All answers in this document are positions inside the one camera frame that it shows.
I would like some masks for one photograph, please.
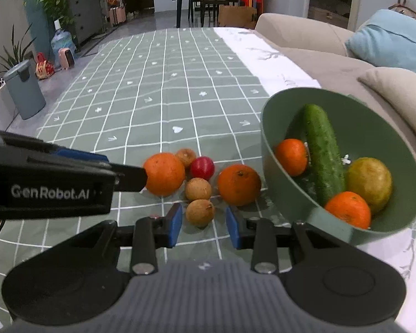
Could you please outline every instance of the white cloth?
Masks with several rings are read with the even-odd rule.
[[[229,27],[215,28],[215,31],[259,78],[269,96],[292,87],[320,88],[317,80],[253,31]],[[407,296],[396,323],[408,332],[416,333],[416,221],[400,233],[359,248],[390,264],[403,276]]]

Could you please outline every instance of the floor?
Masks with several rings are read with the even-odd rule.
[[[191,24],[187,20],[187,10],[182,11],[181,27],[197,26],[197,22]],[[71,70],[61,70],[47,80],[39,82],[42,93],[46,99],[46,106],[30,119],[22,120],[18,115],[11,123],[7,131],[25,136],[35,136],[36,129],[43,125],[45,115],[51,110],[63,91],[73,82],[81,70],[94,58],[99,46],[122,37],[142,34],[144,32],[173,28],[176,26],[176,12],[165,11],[153,15],[136,17],[134,20],[123,24],[113,33],[108,35],[101,43],[91,50],[86,57],[76,59],[75,66]]]

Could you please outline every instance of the red object on table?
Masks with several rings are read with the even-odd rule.
[[[200,156],[191,164],[191,175],[193,178],[202,178],[209,181],[214,175],[214,162],[206,157]]]

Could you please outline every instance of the cucumber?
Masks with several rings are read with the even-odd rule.
[[[333,127],[326,112],[317,105],[305,105],[304,121],[318,203],[325,206],[345,191],[344,169]]]

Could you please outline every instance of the trash can lid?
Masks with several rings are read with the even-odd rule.
[[[25,71],[29,66],[31,65],[31,62],[29,60],[25,60],[16,66],[12,67],[5,75],[3,75],[3,80],[5,82],[11,80],[13,77],[17,76],[18,74]]]

